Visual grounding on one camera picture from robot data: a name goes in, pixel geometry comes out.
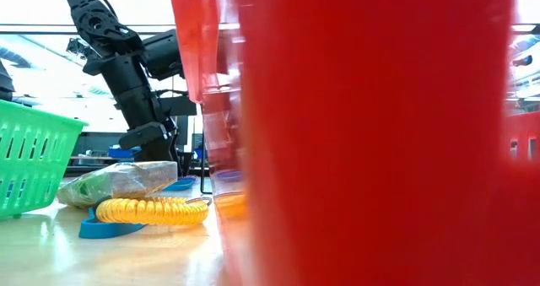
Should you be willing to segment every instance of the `black robotic arm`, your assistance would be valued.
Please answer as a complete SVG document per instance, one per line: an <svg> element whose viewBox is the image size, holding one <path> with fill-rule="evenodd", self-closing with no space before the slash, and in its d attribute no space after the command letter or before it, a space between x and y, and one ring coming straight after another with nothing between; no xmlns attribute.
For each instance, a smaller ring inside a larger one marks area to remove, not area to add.
<svg viewBox="0 0 540 286"><path fill-rule="evenodd" d="M68 50L93 52L86 55L83 71L103 76L115 97L116 108L126 119L129 130L120 138L120 146L140 146L136 161L178 162L177 128L170 116L196 115L196 106L185 95L161 99L150 88L147 78L148 75L161 80L177 74L183 77L175 31L141 40L135 31L120 24L100 0L67 3L79 35L88 43L74 45L72 41Z"/></svg>

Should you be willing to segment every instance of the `desk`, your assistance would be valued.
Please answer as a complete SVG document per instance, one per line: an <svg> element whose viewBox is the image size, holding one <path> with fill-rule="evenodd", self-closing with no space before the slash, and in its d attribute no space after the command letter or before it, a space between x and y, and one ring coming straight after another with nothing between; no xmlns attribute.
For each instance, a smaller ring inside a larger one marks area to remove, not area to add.
<svg viewBox="0 0 540 286"><path fill-rule="evenodd" d="M117 163L117 162L119 162L121 160L122 161L133 161L133 158L125 158L124 159L124 158L112 158L112 157L108 157L108 156L72 156L72 157L69 158L69 163L72 165L73 161L78 160L78 159L101 161L104 164L108 164L108 165Z"/></svg>
<svg viewBox="0 0 540 286"><path fill-rule="evenodd" d="M230 286L210 210L202 225L146 226L107 240L79 239L87 213L58 202L21 219L0 219L1 284Z"/></svg>

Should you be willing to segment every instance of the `red bin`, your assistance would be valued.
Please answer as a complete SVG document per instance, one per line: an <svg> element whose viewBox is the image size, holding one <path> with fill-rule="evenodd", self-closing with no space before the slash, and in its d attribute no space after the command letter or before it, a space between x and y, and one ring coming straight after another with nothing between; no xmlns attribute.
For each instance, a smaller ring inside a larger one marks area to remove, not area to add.
<svg viewBox="0 0 540 286"><path fill-rule="evenodd" d="M172 2L234 284L540 283L512 0Z"/></svg>

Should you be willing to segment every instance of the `plastic bag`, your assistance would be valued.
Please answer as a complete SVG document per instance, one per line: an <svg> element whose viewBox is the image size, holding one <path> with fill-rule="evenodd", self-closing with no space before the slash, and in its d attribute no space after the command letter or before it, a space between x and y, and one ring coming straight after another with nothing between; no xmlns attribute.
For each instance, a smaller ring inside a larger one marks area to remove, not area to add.
<svg viewBox="0 0 540 286"><path fill-rule="evenodd" d="M83 208L105 197L144 197L175 182L177 172L175 162L118 163L62 184L57 197L61 203Z"/></svg>

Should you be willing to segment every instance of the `coiled hose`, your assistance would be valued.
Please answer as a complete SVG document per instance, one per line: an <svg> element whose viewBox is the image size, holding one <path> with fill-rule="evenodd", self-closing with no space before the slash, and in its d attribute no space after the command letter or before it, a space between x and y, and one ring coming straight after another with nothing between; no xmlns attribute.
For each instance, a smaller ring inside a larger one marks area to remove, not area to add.
<svg viewBox="0 0 540 286"><path fill-rule="evenodd" d="M95 210L106 223L188 225L200 224L208 216L208 197L187 201L183 197L152 197L142 200L112 198Z"/></svg>

